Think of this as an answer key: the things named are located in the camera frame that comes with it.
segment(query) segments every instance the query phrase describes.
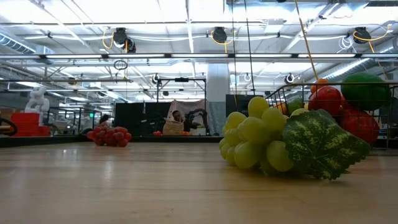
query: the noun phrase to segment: black cable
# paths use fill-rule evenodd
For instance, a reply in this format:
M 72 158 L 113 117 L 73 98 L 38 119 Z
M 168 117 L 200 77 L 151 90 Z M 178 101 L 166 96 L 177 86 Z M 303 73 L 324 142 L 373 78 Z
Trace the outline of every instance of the black cable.
M 248 8 L 246 5 L 246 0 L 244 0 L 244 10 L 246 12 L 246 25 L 248 28 L 248 41 L 249 41 L 249 58 L 250 58 L 250 71 L 251 71 L 251 83 L 253 86 L 253 95 L 256 95 L 256 89 L 254 87 L 254 77 L 253 77 L 253 64 L 252 64 L 252 58 L 251 58 L 251 44 L 250 44 L 250 32 L 249 32 L 249 18 L 248 18 Z
M 234 54 L 236 54 L 236 49 L 235 49 L 235 29 L 234 29 L 234 1 L 231 2 L 231 8 L 232 8 L 232 32 L 233 32 L 233 47 L 234 47 Z M 236 95 L 238 94 L 238 78 L 236 76 L 236 57 L 234 57 L 234 66 L 235 66 L 235 110 L 238 110 L 238 103 L 236 101 Z

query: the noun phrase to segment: ceiling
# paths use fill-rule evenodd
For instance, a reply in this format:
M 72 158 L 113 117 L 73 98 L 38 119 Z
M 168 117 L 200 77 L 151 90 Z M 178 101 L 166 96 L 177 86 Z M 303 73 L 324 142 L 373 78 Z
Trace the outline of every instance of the ceiling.
M 54 54 L 123 54 L 124 51 L 115 45 L 107 49 L 103 44 L 111 45 L 111 35 L 117 27 L 126 28 L 126 34 L 134 41 L 138 54 L 307 53 L 303 38 L 297 38 L 301 26 L 292 1 L 265 1 L 267 3 L 259 4 L 260 1 L 248 0 L 246 9 L 244 4 L 240 4 L 242 2 L 235 1 L 236 4 L 232 7 L 225 1 L 214 0 L 2 0 L 0 34 L 12 36 L 33 49 L 46 46 Z M 327 4 L 327 1 L 304 1 L 299 4 L 311 53 L 368 52 L 368 44 L 352 44 L 352 40 L 344 39 L 347 34 L 352 36 L 355 27 L 366 27 L 372 38 L 376 38 L 385 35 L 387 25 L 391 25 L 384 38 L 372 41 L 375 51 L 379 50 L 378 45 L 390 41 L 396 35 L 398 7 L 365 7 L 369 1 L 347 2 L 349 4 Z M 324 15 L 323 19 L 319 18 L 320 14 Z M 224 27 L 230 40 L 233 40 L 235 33 L 235 41 L 228 44 L 226 49 L 211 38 L 210 34 L 215 27 Z M 0 54 L 21 53 L 0 45 Z M 289 73 L 303 77 L 303 80 L 313 78 L 311 63 L 302 60 L 274 63 L 257 60 L 251 66 L 247 60 L 237 60 L 235 63 L 230 60 L 207 59 L 134 59 L 128 60 L 128 68 L 120 72 L 113 67 L 113 62 L 114 60 L 54 60 L 52 64 L 46 65 L 33 60 L 0 60 L 5 70 L 9 65 L 20 68 L 22 71 L 14 70 L 14 73 L 26 80 L 43 78 L 47 69 L 47 75 L 51 74 L 51 78 L 57 80 L 71 77 L 98 79 L 101 82 L 99 88 L 104 90 L 136 90 L 116 92 L 120 96 L 118 100 L 122 101 L 154 100 L 155 92 L 140 91 L 151 88 L 155 90 L 155 85 L 152 84 L 154 74 L 160 78 L 206 78 L 211 75 L 207 66 L 209 63 L 227 63 L 229 74 L 238 75 L 238 88 L 247 91 L 252 88 L 252 81 L 245 79 L 247 73 L 253 74 L 254 86 L 260 89 L 275 89 L 283 85 L 284 77 Z M 322 73 L 335 65 L 337 63 L 333 60 L 323 61 L 316 63 L 315 68 L 318 73 Z M 117 73 L 118 78 L 126 76 L 133 82 L 109 82 Z M 0 77 L 8 79 L 11 75 L 3 71 L 0 72 Z M 90 88 L 83 84 L 49 85 L 51 89 Z M 26 88 L 18 84 L 13 84 L 12 87 Z M 201 87 L 194 82 L 170 82 L 164 88 L 189 88 L 195 91 L 176 91 L 167 97 L 161 96 L 162 100 L 204 97 Z M 76 95 L 75 92 L 67 91 L 58 94 Z M 95 92 L 80 93 L 79 96 L 104 101 Z

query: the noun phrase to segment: wooden floor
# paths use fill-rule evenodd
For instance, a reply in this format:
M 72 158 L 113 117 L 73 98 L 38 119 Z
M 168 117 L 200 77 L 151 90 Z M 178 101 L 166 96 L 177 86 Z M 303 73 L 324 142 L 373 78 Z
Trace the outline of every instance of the wooden floor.
M 217 144 L 0 149 L 0 223 L 398 223 L 398 157 L 329 182 L 227 165 Z

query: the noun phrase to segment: person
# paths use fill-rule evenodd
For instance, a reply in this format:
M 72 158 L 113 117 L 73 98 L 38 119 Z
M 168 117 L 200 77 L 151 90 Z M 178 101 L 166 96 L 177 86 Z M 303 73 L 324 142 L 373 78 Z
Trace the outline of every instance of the person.
M 178 121 L 178 122 L 182 122 L 183 121 L 183 123 L 184 123 L 184 131 L 189 132 L 189 131 L 191 131 L 191 128 L 192 129 L 196 129 L 200 125 L 199 123 L 191 122 L 191 121 L 189 121 L 187 119 L 183 119 L 181 117 L 181 113 L 178 110 L 173 111 L 172 115 L 173 115 L 173 118 L 174 118 L 175 121 Z
M 101 119 L 99 119 L 99 126 L 107 126 L 108 127 L 108 123 L 107 123 L 108 120 L 109 120 L 109 115 L 107 115 L 107 114 L 102 115 Z

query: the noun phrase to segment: green leaf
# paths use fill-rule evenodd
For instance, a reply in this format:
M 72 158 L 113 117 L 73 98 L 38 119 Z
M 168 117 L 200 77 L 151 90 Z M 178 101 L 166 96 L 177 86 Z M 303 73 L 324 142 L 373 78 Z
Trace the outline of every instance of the green leaf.
M 302 173 L 334 180 L 369 154 L 370 145 L 316 111 L 289 118 L 284 141 L 294 166 Z

